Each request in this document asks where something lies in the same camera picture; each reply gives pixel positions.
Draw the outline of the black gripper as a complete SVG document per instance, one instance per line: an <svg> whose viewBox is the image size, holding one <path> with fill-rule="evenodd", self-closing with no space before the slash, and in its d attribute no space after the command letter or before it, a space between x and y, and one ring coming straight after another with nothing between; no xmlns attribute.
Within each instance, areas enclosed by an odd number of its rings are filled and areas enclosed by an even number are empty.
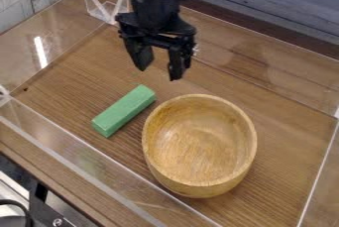
<svg viewBox="0 0 339 227"><path fill-rule="evenodd" d="M120 37L133 65L141 71L153 62L152 46L167 49L169 80L191 67L196 28L180 17L181 0L129 0L131 11L117 13Z"/></svg>

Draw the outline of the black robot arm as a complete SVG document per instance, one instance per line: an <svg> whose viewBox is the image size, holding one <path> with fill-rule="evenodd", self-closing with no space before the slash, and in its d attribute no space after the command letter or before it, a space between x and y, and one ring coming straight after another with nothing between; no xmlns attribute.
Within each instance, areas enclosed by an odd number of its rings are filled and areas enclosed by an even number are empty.
<svg viewBox="0 0 339 227"><path fill-rule="evenodd" d="M135 66L153 62L152 48L168 51L169 80L179 80L191 67L196 28L180 18L181 0L129 0L132 11L117 13L119 36Z"/></svg>

